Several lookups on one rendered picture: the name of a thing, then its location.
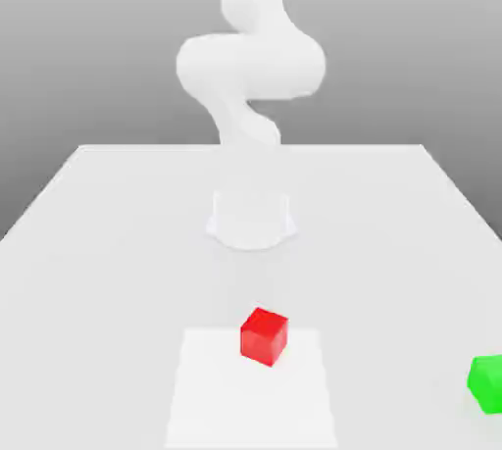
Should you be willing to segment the small red cube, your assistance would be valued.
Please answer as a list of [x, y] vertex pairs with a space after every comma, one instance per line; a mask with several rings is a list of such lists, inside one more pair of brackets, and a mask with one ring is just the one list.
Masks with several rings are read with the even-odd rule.
[[241, 355], [272, 367], [287, 344], [288, 325], [288, 318], [255, 308], [240, 327]]

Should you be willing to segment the small green cube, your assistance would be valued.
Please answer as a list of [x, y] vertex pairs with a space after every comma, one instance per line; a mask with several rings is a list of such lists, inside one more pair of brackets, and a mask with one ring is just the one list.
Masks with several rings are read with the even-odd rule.
[[474, 357], [467, 387], [486, 414], [502, 414], [502, 355]]

